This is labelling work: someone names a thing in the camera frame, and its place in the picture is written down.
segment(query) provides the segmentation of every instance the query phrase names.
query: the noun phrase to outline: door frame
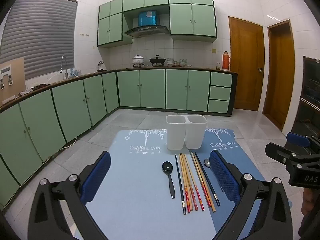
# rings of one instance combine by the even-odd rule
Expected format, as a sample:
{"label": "door frame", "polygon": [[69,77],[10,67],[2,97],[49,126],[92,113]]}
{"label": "door frame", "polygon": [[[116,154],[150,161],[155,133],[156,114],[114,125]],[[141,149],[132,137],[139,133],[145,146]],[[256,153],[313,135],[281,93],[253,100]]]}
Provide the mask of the door frame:
{"label": "door frame", "polygon": [[[229,20],[229,31],[230,31],[230,41],[231,41],[231,20],[237,20],[237,21],[241,21],[241,22],[244,22],[244,23],[250,23],[250,24],[253,24],[253,25],[256,25],[258,27],[262,27],[262,37],[263,37],[263,53],[264,53],[264,62],[266,61],[266,56],[265,56],[265,44],[264,44],[264,39],[265,39],[265,36],[264,36],[264,32],[263,32],[263,26],[260,25],[260,24],[257,24],[257,23],[254,23],[254,22],[251,22],[251,21],[248,21],[248,20],[244,20],[244,19],[241,19],[241,18],[237,18],[237,17],[232,17],[232,16],[228,16],[228,20]],[[265,63],[263,64],[263,75],[264,75],[264,69],[265,69]],[[262,82],[261,82],[261,92],[260,92],[260,98],[259,98],[259,102],[257,102],[257,107],[256,107],[256,111],[259,111],[259,106],[260,106],[260,101],[261,101],[261,96],[262,96],[262,90],[263,90],[263,79],[264,77],[262,78]]]}
{"label": "door frame", "polygon": [[[266,110],[266,105],[267,105],[267,98],[268,98],[268,94],[270,93],[270,62],[271,61],[271,58],[272,58],[272,54],[270,53],[270,29],[274,28],[274,27],[277,27],[277,26],[280,26],[280,25],[283,25],[283,24],[289,24],[289,28],[290,28],[290,34],[291,34],[291,40],[292,40],[292,44],[293,44],[293,56],[294,56],[294,62],[295,62],[295,50],[294,50],[294,39],[293,39],[293,32],[292,32],[292,26],[291,26],[291,22],[290,22],[290,19],[289,20],[285,20],[285,21],[282,21],[282,22],[279,22],[279,23],[276,23],[276,24],[273,24],[271,26],[268,26],[268,44],[269,44],[269,68],[268,68],[268,85],[267,85],[267,92],[266,92],[266,97],[265,97],[265,100],[264,100],[264,105],[263,105],[263,110],[262,110],[262,113],[263,115],[265,115],[265,110]],[[283,130],[283,127],[284,127],[284,124],[285,124],[285,121],[284,123],[281,125],[281,127],[279,128],[280,131]]]}

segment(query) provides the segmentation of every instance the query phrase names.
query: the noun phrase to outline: chopstick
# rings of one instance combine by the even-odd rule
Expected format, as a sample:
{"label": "chopstick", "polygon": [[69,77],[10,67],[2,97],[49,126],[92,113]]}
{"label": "chopstick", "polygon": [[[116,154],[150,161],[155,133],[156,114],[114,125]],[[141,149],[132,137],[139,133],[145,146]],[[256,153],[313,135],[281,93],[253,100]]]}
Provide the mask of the chopstick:
{"label": "chopstick", "polygon": [[182,165],[183,165],[183,171],[184,171],[184,177],[186,178],[186,184],[187,184],[187,188],[188,188],[188,197],[189,197],[189,204],[190,204],[190,211],[193,211],[193,204],[192,204],[192,200],[190,199],[190,197],[192,197],[192,194],[191,194],[191,189],[190,189],[190,183],[189,183],[189,179],[188,179],[188,171],[187,171],[187,168],[186,168],[186,164],[185,164],[185,161],[184,161],[184,157],[183,157],[183,154],[181,154],[181,158],[182,158]]}
{"label": "chopstick", "polygon": [[174,156],[176,157],[176,165],[177,165],[177,173],[178,173],[178,179],[179,179],[179,187],[180,187],[180,194],[181,194],[182,210],[183,210],[183,214],[185,215],[187,212],[186,212],[186,205],[185,205],[185,203],[184,203],[184,196],[183,196],[183,190],[182,190],[182,185],[181,185],[179,165],[178,165],[177,155],[175,154]]}
{"label": "chopstick", "polygon": [[202,186],[202,190],[203,190],[203,193],[204,193],[204,196],[205,196],[205,199],[207,200],[207,204],[208,204],[208,207],[211,207],[211,202],[210,202],[210,199],[208,197],[208,193],[207,193],[207,190],[205,189],[204,187],[204,183],[203,183],[203,180],[202,180],[202,177],[201,177],[201,174],[200,174],[200,171],[199,171],[199,168],[198,168],[198,165],[196,163],[196,159],[195,157],[193,156],[193,153],[191,152],[191,157],[192,157],[192,160],[193,160],[193,163],[195,165],[195,168],[196,168],[196,171],[197,171],[197,174],[198,174],[198,177],[199,177],[199,180],[200,180],[200,183],[201,183],[201,186]]}
{"label": "chopstick", "polygon": [[209,188],[208,188],[207,182],[206,182],[206,180],[205,180],[205,178],[204,178],[202,169],[201,169],[201,167],[200,167],[200,162],[199,162],[196,158],[195,158],[195,161],[196,161],[196,163],[197,163],[197,165],[198,165],[198,169],[199,169],[200,175],[201,175],[201,177],[202,177],[202,180],[203,180],[203,183],[204,183],[204,187],[205,187],[206,190],[207,190],[207,194],[208,194],[209,201],[210,201],[210,204],[211,204],[212,212],[215,212],[215,211],[216,211],[216,208],[215,208],[215,206],[214,206],[214,204],[213,204],[212,197],[211,197],[211,194],[210,194],[210,192],[209,192]]}
{"label": "chopstick", "polygon": [[186,163],[187,163],[187,166],[188,166],[190,175],[191,175],[191,179],[192,179],[192,182],[193,182],[193,186],[195,186],[195,190],[196,190],[196,193],[197,193],[197,196],[198,196],[198,200],[199,200],[199,203],[200,203],[200,206],[201,206],[201,210],[204,211],[204,206],[203,206],[203,204],[202,204],[202,200],[201,200],[201,197],[200,197],[200,194],[199,194],[199,191],[198,191],[198,187],[197,187],[197,185],[196,185],[195,178],[193,177],[192,171],[191,171],[191,169],[190,169],[190,165],[189,165],[189,161],[188,161],[188,159],[187,159],[187,156],[185,156],[185,158],[186,158]]}
{"label": "chopstick", "polygon": [[197,155],[196,153],[195,153],[195,156],[197,157],[197,160],[198,160],[198,162],[200,163],[200,166],[201,166],[201,169],[202,169],[202,173],[203,173],[203,175],[205,176],[205,179],[206,179],[207,182],[208,182],[208,185],[209,185],[209,188],[210,188],[211,191],[212,191],[213,197],[214,197],[217,205],[220,206],[220,201],[219,201],[219,199],[218,199],[218,196],[217,196],[217,194],[216,194],[216,192],[215,192],[215,190],[214,190],[214,188],[213,188],[213,186],[212,186],[212,184],[211,184],[211,182],[210,182],[207,174],[205,173],[204,167],[203,167],[202,163],[200,162],[199,157],[198,157],[198,155]]}
{"label": "chopstick", "polygon": [[195,206],[195,210],[198,210],[198,206],[197,206],[197,202],[196,202],[196,198],[195,198],[195,194],[193,192],[193,188],[192,188],[192,184],[191,184],[191,179],[189,178],[189,174],[188,174],[188,170],[187,170],[187,156],[185,154],[183,154],[183,159],[184,159],[184,168],[186,170],[186,174],[187,174],[187,180],[188,180],[188,184],[189,184],[189,188],[190,188],[190,192],[191,192],[191,196],[192,196],[192,200],[193,200],[193,204]]}
{"label": "chopstick", "polygon": [[183,165],[182,165],[181,153],[179,154],[179,159],[180,159],[180,167],[181,167],[181,171],[182,171],[182,179],[183,179],[183,185],[184,185],[184,193],[185,193],[185,195],[186,195],[186,201],[187,201],[187,210],[188,210],[188,213],[190,213],[190,203],[189,203],[189,197],[188,197],[188,188],[187,188],[186,179],[185,179],[185,176],[184,176],[184,170],[183,170]]}

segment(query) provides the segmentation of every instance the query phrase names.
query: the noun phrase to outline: pot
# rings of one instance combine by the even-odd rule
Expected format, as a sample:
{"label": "pot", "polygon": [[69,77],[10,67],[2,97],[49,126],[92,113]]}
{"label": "pot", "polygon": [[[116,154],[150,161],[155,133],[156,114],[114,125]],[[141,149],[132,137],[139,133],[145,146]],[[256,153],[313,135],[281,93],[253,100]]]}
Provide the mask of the pot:
{"label": "pot", "polygon": [[134,56],[132,58],[132,64],[135,67],[135,65],[141,65],[144,66],[144,60],[142,56],[139,56],[139,54],[137,54],[136,56]]}
{"label": "pot", "polygon": [[156,55],[155,57],[150,59],[150,62],[152,63],[151,66],[155,66],[156,64],[164,65],[165,58],[159,57],[159,55]]}

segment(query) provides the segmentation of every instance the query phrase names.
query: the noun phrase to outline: black spoon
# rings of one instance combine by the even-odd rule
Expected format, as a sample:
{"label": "black spoon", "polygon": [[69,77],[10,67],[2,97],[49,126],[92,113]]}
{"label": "black spoon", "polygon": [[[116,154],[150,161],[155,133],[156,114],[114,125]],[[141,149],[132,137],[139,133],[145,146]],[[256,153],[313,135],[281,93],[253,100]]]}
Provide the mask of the black spoon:
{"label": "black spoon", "polygon": [[169,177],[169,189],[170,189],[170,194],[172,198],[175,198],[175,192],[174,192],[174,186],[173,186],[173,182],[171,179],[171,172],[173,170],[173,166],[170,162],[164,162],[162,163],[162,170],[165,174],[168,175]]}

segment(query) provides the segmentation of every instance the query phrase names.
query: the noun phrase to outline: brown door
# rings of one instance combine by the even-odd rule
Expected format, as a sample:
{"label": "brown door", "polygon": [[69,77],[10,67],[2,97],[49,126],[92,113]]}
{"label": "brown door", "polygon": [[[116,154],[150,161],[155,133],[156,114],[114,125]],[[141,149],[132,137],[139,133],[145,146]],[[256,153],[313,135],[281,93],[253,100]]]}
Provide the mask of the brown door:
{"label": "brown door", "polygon": [[289,21],[270,26],[269,78],[263,113],[280,130],[287,118],[294,79],[294,47]]}
{"label": "brown door", "polygon": [[231,66],[238,73],[234,108],[257,111],[260,103],[264,40],[260,25],[229,17]]}

